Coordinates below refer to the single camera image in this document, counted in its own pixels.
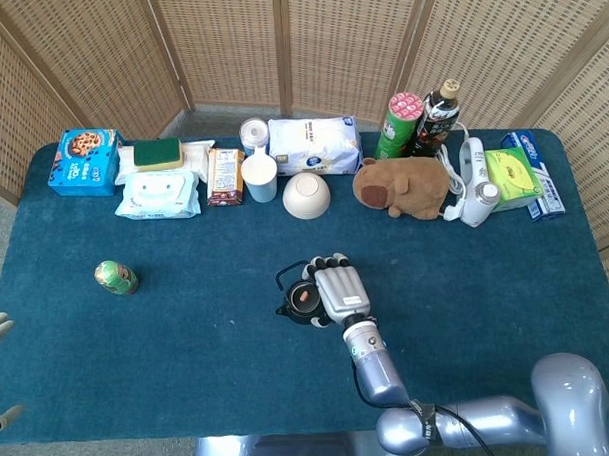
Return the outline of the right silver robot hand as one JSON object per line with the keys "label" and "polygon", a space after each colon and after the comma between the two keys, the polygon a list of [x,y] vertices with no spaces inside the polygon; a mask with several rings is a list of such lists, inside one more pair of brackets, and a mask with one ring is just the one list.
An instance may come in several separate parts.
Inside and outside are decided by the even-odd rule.
{"label": "right silver robot hand", "polygon": [[345,325],[348,319],[369,317],[370,300],[356,268],[342,253],[314,257],[302,270],[301,278],[314,282],[322,306],[321,325]]}

